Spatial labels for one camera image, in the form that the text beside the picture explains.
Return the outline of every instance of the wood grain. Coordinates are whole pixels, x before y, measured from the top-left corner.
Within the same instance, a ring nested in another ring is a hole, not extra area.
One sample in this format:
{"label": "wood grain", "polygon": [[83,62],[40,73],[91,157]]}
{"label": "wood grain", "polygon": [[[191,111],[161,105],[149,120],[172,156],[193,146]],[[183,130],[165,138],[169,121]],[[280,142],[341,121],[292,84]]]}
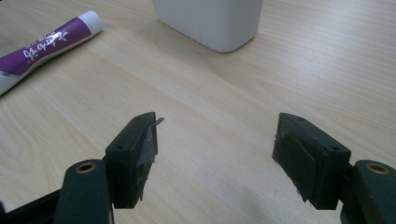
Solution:
{"label": "wood grain", "polygon": [[315,123],[351,162],[396,166],[396,3],[264,1],[257,36],[218,54],[157,21],[150,1],[2,1],[0,55],[87,10],[104,31],[0,98],[0,200],[62,185],[134,116],[155,111],[144,201],[116,223],[339,223],[271,158],[279,112]]}

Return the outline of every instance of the light wood surface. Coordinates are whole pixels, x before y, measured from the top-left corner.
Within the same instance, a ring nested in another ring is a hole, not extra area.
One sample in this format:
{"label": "light wood surface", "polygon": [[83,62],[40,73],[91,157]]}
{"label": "light wood surface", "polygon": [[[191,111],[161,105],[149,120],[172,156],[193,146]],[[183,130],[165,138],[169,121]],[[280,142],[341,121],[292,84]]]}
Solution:
{"label": "light wood surface", "polygon": [[104,31],[0,98],[0,200],[64,171],[155,111],[159,155],[116,223],[340,223],[303,203],[271,158],[277,117],[304,117],[357,160],[396,166],[395,1],[264,1],[257,36],[219,54],[157,21],[150,0],[0,2],[0,55],[95,10]]}

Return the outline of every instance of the white container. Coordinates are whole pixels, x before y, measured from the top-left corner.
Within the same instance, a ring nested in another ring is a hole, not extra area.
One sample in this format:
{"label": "white container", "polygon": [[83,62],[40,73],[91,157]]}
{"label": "white container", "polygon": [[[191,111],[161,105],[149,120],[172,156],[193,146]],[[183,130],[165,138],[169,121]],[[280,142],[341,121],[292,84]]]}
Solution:
{"label": "white container", "polygon": [[236,50],[258,31],[262,0],[152,0],[157,17],[217,52]]}

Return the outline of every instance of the purple and white tube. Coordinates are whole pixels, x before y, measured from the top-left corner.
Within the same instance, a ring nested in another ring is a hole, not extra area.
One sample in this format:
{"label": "purple and white tube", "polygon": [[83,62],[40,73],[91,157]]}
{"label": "purple and white tube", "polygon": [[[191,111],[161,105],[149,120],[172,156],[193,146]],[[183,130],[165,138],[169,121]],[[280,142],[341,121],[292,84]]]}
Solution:
{"label": "purple and white tube", "polygon": [[98,14],[88,11],[25,48],[0,58],[0,96],[40,64],[102,31]]}

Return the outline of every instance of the purple label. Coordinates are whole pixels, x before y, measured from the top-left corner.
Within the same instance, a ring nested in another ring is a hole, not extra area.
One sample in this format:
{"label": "purple label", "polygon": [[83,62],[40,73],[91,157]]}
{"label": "purple label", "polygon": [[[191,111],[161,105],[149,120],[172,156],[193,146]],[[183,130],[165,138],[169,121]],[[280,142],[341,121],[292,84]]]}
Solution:
{"label": "purple label", "polygon": [[39,59],[67,48],[90,35],[87,25],[81,19],[74,18],[29,46],[0,58],[0,71],[21,76]]}

